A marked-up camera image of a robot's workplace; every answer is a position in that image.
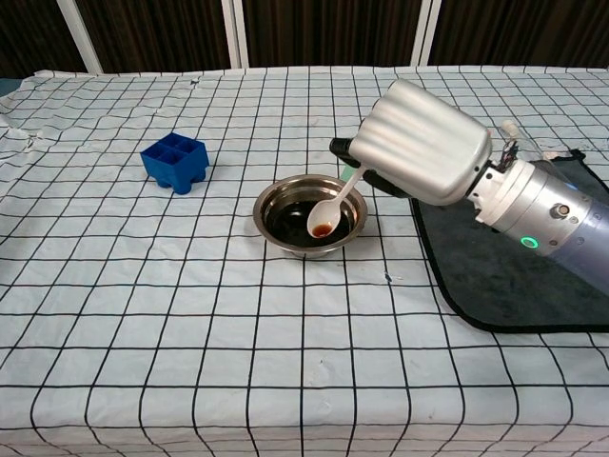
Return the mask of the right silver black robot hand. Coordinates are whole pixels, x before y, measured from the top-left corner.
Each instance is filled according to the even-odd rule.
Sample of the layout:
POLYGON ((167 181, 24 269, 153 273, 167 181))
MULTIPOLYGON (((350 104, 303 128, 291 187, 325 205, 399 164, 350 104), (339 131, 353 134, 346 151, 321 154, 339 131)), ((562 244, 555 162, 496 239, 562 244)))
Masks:
POLYGON ((448 206, 465 197, 482 172, 491 139, 485 126, 429 91, 394 81, 352 138, 329 150, 364 179, 395 196, 448 206))

